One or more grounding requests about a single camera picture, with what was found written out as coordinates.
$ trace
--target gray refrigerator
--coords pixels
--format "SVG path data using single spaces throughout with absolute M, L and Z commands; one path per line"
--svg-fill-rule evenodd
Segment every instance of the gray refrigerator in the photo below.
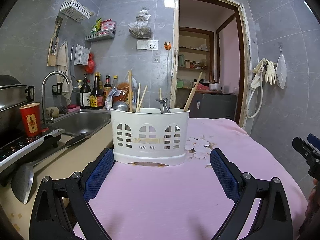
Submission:
M 195 93 L 189 110 L 190 118 L 226 118 L 234 120 L 237 95 Z

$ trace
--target faucet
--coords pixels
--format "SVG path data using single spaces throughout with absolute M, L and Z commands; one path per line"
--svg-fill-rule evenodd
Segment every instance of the faucet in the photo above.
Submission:
M 49 77 L 53 76 L 53 75 L 60 75 L 63 76 L 64 79 L 66 80 L 67 84 L 71 83 L 71 80 L 69 79 L 69 77 L 62 71 L 60 70 L 55 70 L 50 72 L 48 75 L 46 75 L 46 77 L 44 78 L 43 82 L 42 82 L 42 89 L 41 89 L 41 101 L 42 101 L 42 118 L 43 118 L 43 123 L 44 125 L 47 125 L 49 123 L 53 123 L 54 122 L 54 118 L 52 116 L 46 118 L 45 117 L 45 96 L 44 96 L 44 87 L 45 84 L 48 80 Z

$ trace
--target wall switch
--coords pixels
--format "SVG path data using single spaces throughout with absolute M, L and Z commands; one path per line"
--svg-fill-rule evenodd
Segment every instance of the wall switch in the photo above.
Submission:
M 137 41 L 137 49 L 148 49 L 148 40 Z
M 148 49 L 157 50 L 158 43 L 159 43 L 159 41 L 148 41 Z
M 152 56 L 152 62 L 153 62 L 153 63 L 160 63 L 160 56 L 158 56 L 158 55 L 153 55 L 153 56 Z

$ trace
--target dark glass bottle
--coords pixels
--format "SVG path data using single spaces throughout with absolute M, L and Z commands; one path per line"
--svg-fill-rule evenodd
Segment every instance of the dark glass bottle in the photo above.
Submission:
M 103 91 L 99 88 L 99 72 L 94 74 L 94 85 L 90 96 L 92 109 L 103 108 Z
M 110 76 L 106 76 L 106 83 L 103 86 L 103 102 L 106 101 L 110 90 L 111 90 Z
M 88 84 L 87 73 L 84 74 L 83 85 L 80 88 L 80 108 L 91 108 L 91 88 Z

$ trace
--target power socket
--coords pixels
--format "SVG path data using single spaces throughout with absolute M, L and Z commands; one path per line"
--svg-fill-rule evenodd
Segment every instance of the power socket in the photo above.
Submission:
M 148 48 L 151 50 L 157 50 L 158 49 L 159 41 L 148 41 Z

